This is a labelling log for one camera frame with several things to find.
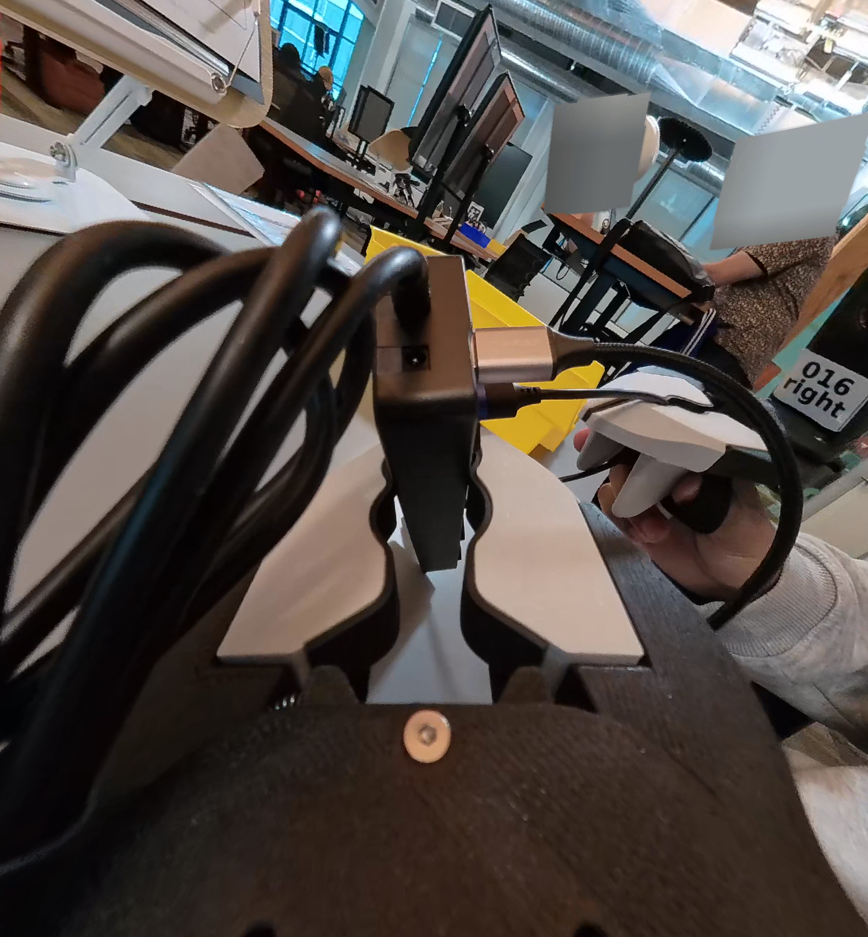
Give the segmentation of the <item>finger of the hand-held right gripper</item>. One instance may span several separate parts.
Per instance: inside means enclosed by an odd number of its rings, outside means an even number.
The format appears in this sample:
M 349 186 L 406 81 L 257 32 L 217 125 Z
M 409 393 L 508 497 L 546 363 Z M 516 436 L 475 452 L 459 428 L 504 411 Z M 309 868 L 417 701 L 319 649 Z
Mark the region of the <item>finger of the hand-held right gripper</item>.
M 756 431 L 713 409 L 632 401 L 594 410 L 587 426 L 579 470 L 596 469 L 624 450 L 694 472 L 710 469 L 728 450 L 768 453 Z
M 660 398 L 684 398 L 703 407 L 713 407 L 703 384 L 665 369 L 639 369 L 622 373 L 600 385 L 600 390 L 648 392 Z

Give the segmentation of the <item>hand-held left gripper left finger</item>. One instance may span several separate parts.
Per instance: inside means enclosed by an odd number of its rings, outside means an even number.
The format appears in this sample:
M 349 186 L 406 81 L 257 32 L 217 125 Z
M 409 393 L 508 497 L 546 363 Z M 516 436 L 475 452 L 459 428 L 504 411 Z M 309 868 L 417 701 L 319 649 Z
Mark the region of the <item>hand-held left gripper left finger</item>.
M 388 486 L 382 452 L 364 452 L 328 474 L 258 568 L 219 645 L 219 662 L 300 659 L 381 601 L 391 559 Z

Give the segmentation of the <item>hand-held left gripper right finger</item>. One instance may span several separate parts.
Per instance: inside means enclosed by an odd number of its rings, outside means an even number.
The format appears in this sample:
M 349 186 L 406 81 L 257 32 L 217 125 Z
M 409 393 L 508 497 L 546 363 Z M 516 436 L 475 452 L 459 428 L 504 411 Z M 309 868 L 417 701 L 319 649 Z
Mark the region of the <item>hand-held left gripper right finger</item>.
M 639 663 L 643 647 L 575 495 L 488 430 L 480 452 L 475 482 L 486 515 L 467 550 L 471 597 L 540 654 Z

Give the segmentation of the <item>black USB hub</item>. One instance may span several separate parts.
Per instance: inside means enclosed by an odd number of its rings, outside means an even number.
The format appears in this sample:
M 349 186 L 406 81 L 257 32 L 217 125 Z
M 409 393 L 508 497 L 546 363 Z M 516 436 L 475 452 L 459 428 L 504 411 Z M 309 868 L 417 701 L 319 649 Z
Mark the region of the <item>black USB hub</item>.
M 429 311 L 375 311 L 373 410 L 388 474 L 422 571 L 456 568 L 479 413 L 463 260 L 427 256 Z

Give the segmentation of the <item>person's right forearm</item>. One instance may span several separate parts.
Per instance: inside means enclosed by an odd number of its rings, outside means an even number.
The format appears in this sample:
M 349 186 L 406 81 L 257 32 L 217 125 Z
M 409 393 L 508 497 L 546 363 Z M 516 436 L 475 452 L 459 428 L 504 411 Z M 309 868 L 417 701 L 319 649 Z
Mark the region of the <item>person's right forearm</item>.
M 718 636 L 756 684 L 868 755 L 868 560 L 801 534 Z

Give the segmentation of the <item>person's right hand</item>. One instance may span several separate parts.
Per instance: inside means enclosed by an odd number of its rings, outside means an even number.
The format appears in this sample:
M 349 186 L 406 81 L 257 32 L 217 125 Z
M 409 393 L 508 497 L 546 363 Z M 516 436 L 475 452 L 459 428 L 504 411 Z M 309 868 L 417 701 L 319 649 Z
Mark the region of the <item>person's right hand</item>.
M 776 533 L 756 486 L 733 481 L 733 499 L 724 522 L 710 534 L 697 533 L 656 507 L 619 518 L 613 505 L 631 470 L 628 459 L 620 455 L 598 489 L 601 510 L 680 588 L 705 601 L 736 597 L 767 555 Z

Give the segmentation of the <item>blue striped jacket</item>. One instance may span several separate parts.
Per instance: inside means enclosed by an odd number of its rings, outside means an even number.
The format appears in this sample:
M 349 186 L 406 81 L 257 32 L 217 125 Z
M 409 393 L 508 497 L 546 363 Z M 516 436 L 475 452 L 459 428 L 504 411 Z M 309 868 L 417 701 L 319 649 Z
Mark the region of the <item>blue striped jacket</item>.
M 684 357 L 698 358 L 699 351 L 716 333 L 717 313 L 710 309 L 697 322 L 677 322 L 670 330 L 669 350 Z

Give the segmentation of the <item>wooden beam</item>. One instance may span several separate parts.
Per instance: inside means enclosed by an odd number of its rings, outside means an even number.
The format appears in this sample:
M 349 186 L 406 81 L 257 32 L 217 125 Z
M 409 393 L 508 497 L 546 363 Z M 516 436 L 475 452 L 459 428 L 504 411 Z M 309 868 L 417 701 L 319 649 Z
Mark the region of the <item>wooden beam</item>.
M 868 214 L 838 241 L 826 268 L 807 297 L 802 311 L 779 352 L 799 337 L 838 300 L 868 268 Z

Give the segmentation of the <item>yellow plastic bin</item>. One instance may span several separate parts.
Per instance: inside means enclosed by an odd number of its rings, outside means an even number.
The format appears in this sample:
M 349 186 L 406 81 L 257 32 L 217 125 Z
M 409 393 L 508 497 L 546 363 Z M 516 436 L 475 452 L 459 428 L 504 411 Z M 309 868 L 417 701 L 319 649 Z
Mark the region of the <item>yellow plastic bin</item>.
M 408 246 L 425 256 L 441 256 L 436 248 L 419 244 L 391 231 L 370 227 L 370 240 L 365 250 L 367 260 L 394 246 Z M 537 326 L 540 321 L 524 310 L 497 287 L 474 272 L 466 273 L 467 290 L 471 304 L 472 323 L 476 330 L 499 327 Z M 558 374 L 554 381 L 538 382 L 543 389 L 593 390 L 604 378 L 604 367 L 598 362 L 575 367 Z M 540 451 L 552 452 L 575 430 L 584 399 L 544 401 L 525 407 L 509 419 L 492 420 L 486 427 L 518 450 L 537 456 Z

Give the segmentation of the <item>black floor lamp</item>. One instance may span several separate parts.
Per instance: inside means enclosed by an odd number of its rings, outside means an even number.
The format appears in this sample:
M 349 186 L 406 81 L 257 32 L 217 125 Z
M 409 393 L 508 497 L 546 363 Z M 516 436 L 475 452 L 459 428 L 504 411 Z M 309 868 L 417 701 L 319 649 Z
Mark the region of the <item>black floor lamp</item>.
M 659 131 L 659 142 L 667 146 L 666 156 L 645 188 L 627 210 L 625 215 L 626 223 L 630 223 L 635 219 L 642 205 L 677 160 L 703 163 L 713 156 L 713 149 L 709 140 L 696 127 L 670 116 L 657 118 L 656 124 Z

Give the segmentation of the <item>brown background table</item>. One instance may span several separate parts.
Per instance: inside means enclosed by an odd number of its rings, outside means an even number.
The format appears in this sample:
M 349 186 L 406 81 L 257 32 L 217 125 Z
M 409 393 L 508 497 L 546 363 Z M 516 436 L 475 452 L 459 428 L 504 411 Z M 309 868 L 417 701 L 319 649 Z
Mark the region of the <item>brown background table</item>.
M 334 179 L 329 187 L 321 189 L 329 198 L 367 213 L 374 221 L 389 224 L 399 233 L 413 228 L 417 210 L 399 202 L 376 184 L 370 175 L 355 169 L 275 121 L 264 119 L 258 127 L 286 149 L 294 152 L 295 158 L 305 161 L 323 176 Z M 447 228 L 430 218 L 426 219 L 425 228 L 427 233 L 422 235 L 422 238 L 433 237 L 440 240 L 447 233 Z M 483 247 L 459 232 L 459 229 L 453 236 L 451 245 L 461 253 L 487 264 L 497 260 L 506 251 L 506 247 L 501 243 L 490 242 Z

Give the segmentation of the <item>white card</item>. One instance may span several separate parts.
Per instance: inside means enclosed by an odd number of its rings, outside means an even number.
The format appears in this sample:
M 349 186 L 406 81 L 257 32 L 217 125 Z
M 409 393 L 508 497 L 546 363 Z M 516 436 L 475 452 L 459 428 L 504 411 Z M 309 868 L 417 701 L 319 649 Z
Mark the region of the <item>white card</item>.
M 171 169 L 179 177 L 240 195 L 264 179 L 264 166 L 241 133 L 220 123 Z

